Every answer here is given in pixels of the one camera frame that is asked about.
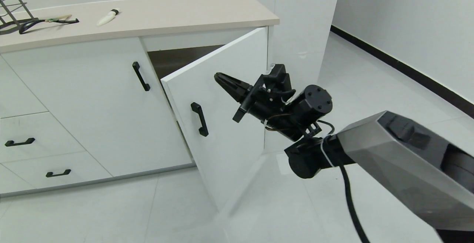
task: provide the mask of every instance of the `wire rack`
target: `wire rack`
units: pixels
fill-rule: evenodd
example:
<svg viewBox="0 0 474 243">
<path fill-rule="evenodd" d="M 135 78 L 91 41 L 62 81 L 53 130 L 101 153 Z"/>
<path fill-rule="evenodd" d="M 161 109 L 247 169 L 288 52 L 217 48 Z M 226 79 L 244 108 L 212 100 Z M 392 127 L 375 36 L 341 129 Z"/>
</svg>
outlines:
<svg viewBox="0 0 474 243">
<path fill-rule="evenodd" d="M 18 20 L 13 12 L 25 11 L 29 18 Z M 22 23 L 34 20 L 31 12 L 22 0 L 0 0 L 0 35 L 10 34 L 20 29 Z"/>
</svg>

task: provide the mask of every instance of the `cabinet base trim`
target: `cabinet base trim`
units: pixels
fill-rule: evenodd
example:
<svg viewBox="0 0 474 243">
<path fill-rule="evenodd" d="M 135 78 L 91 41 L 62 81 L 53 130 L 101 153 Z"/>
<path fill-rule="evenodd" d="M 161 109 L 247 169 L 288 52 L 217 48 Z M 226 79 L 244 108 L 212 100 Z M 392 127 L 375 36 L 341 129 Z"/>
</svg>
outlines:
<svg viewBox="0 0 474 243">
<path fill-rule="evenodd" d="M 87 181 L 87 182 L 81 182 L 81 183 L 75 183 L 75 184 L 65 184 L 64 186 L 46 187 L 44 189 L 29 189 L 29 190 L 23 190 L 23 191 L 17 191 L 17 192 L 4 193 L 4 194 L 0 194 L 0 197 L 20 196 L 20 195 L 25 195 L 25 194 L 40 193 L 40 192 L 46 192 L 46 191 L 52 191 L 52 190 L 58 190 L 58 189 L 69 189 L 71 187 L 82 187 L 82 186 L 88 186 L 90 184 L 99 184 L 99 183 L 105 183 L 105 182 L 110 182 L 110 181 L 115 181 L 115 180 L 153 175 L 153 174 L 181 170 L 181 169 L 186 169 L 186 168 L 191 168 L 191 167 L 196 167 L 196 164 L 189 163 L 189 164 L 183 164 L 183 165 L 178 165 L 178 166 L 173 166 L 173 167 L 168 167 L 168 168 L 163 168 L 163 169 L 151 170 L 147 172 L 139 172 L 139 173 L 130 174 L 130 175 L 110 177 L 106 179 L 99 179 L 99 180 L 93 180 L 93 181 Z"/>
</svg>

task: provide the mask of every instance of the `black baseboard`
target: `black baseboard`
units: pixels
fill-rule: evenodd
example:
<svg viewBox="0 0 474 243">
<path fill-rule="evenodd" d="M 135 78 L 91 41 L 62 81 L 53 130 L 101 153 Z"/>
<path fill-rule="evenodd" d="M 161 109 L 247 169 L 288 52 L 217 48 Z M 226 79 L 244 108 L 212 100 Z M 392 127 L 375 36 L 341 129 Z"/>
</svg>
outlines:
<svg viewBox="0 0 474 243">
<path fill-rule="evenodd" d="M 474 104 L 470 103 L 469 101 L 465 100 L 458 94 L 454 93 L 453 91 L 447 89 L 445 86 L 442 86 L 435 80 L 429 78 L 428 76 L 418 72 L 417 70 L 411 68 L 410 66 L 404 64 L 403 62 L 395 59 L 394 57 L 386 54 L 385 52 L 372 47 L 371 45 L 363 42 L 362 40 L 354 37 L 353 35 L 348 34 L 347 32 L 331 25 L 331 32 L 334 32 L 339 37 L 355 44 L 356 46 L 360 47 L 362 50 L 368 52 L 372 56 L 376 57 L 377 59 L 385 62 L 389 66 L 397 69 L 402 74 L 408 76 L 409 78 L 417 81 L 419 84 L 428 88 L 433 93 L 437 94 L 447 102 L 451 103 L 453 106 L 458 108 L 459 110 L 463 111 L 471 118 L 474 118 Z"/>
</svg>

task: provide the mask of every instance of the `beige countertop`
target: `beige countertop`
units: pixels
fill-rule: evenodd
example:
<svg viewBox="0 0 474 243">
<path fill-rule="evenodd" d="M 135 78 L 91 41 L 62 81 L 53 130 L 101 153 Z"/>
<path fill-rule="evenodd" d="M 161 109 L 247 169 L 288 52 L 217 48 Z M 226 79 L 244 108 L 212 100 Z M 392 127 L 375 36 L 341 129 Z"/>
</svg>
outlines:
<svg viewBox="0 0 474 243">
<path fill-rule="evenodd" d="M 114 20 L 97 27 L 111 9 Z M 114 0 L 33 10 L 46 19 L 72 14 L 79 23 L 40 23 L 27 33 L 0 36 L 0 53 L 119 37 L 277 25 L 280 20 L 257 0 Z"/>
</svg>

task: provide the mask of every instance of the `black drawer handle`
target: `black drawer handle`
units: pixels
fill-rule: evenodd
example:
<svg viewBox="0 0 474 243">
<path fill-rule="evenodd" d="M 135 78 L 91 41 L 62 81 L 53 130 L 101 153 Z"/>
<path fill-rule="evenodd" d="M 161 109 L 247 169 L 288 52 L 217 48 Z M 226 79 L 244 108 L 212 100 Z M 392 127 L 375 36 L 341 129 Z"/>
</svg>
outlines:
<svg viewBox="0 0 474 243">
<path fill-rule="evenodd" d="M 150 89 L 150 85 L 145 83 L 145 81 L 143 81 L 143 77 L 142 77 L 142 75 L 140 74 L 140 71 L 139 71 L 140 64 L 138 64 L 138 62 L 133 62 L 132 67 L 135 70 L 135 73 L 137 74 L 138 79 L 140 80 L 140 83 L 142 83 L 143 89 L 145 89 L 145 91 L 148 91 Z"/>
<path fill-rule="evenodd" d="M 47 172 L 46 177 L 66 176 L 66 175 L 70 174 L 70 172 L 71 172 L 71 169 L 66 169 L 66 170 L 64 170 L 64 173 L 57 174 L 57 175 L 54 175 L 53 172 Z"/>
<path fill-rule="evenodd" d="M 13 146 L 20 146 L 20 145 L 30 145 L 33 142 L 34 142 L 34 138 L 29 138 L 25 142 L 22 142 L 22 143 L 15 143 L 13 140 L 8 140 L 7 143 L 5 143 L 5 146 L 13 147 Z"/>
<path fill-rule="evenodd" d="M 204 119 L 203 108 L 201 107 L 201 105 L 193 102 L 193 103 L 191 103 L 191 109 L 195 113 L 199 114 L 199 119 L 201 120 L 201 125 L 203 126 L 203 127 L 199 128 L 199 133 L 203 137 L 207 137 L 209 135 L 209 131 L 207 130 L 206 120 Z"/>
</svg>

